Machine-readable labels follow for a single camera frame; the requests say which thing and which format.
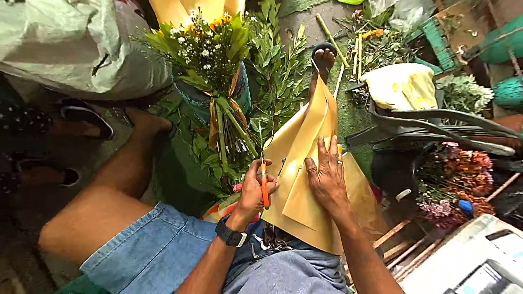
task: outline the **orange scissors handle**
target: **orange scissors handle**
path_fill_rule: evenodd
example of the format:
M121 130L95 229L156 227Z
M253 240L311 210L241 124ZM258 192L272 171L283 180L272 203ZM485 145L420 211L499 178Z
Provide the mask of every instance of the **orange scissors handle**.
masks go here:
M267 192L267 173L266 173L266 164L265 160L261 160L261 195L263 196L263 206L265 209L269 209L270 206L270 199L269 199L269 193Z

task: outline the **bare foot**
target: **bare foot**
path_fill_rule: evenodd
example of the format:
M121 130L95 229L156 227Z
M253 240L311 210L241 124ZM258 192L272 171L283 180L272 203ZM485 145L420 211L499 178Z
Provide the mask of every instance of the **bare foot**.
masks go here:
M53 125L48 133L54 135L87 136L97 138L100 136L100 128L85 121L53 119Z
M127 117L134 124L136 129L144 129L151 133L169 131L173 128L173 123L159 116L149 114L137 108L128 107L124 109Z
M336 57L334 56L334 53L332 53L328 48L318 49L314 53L314 63L318 66L318 69L320 70L320 77L322 78L324 83L327 83L328 73L331 70L332 66L334 65L334 59ZM316 82L318 81L318 71L314 69L314 72L312 73L311 77L311 85L309 86L309 93L312 96L314 95L314 91L316 90Z

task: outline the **green bucket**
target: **green bucket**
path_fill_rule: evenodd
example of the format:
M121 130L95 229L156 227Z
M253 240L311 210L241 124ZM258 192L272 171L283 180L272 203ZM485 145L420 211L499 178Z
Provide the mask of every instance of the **green bucket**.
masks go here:
M173 74L173 80L174 88L178 91L184 101L191 106L196 116L201 121L209 123L211 121L211 114L209 112L209 105L211 103L210 97L196 87L178 80L175 74ZM252 99L249 91L249 80L243 62L240 63L240 74L232 98L238 103L245 115L251 111Z

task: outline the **flower bouquet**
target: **flower bouquet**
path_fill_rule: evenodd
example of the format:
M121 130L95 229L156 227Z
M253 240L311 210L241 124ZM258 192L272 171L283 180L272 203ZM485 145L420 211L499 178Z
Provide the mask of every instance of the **flower bouquet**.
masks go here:
M210 99L208 146L219 153L223 173L228 159L240 161L246 152L258 153L249 137L247 120L231 97L238 80L238 67L249 54L248 24L241 15L227 13L213 22L202 18L200 9L191 14L187 27L160 24L160 30L146 34L151 46L169 60L176 77L201 90Z

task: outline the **white plastic bag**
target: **white plastic bag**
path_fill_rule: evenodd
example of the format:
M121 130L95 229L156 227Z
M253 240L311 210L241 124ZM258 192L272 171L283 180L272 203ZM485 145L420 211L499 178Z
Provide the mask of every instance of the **white plastic bag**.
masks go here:
M85 99L151 94L172 82L171 69L129 40L148 29L136 9L131 1L0 1L0 71Z
M400 0L394 5L389 23L396 30L408 33L428 20L435 9L433 0Z

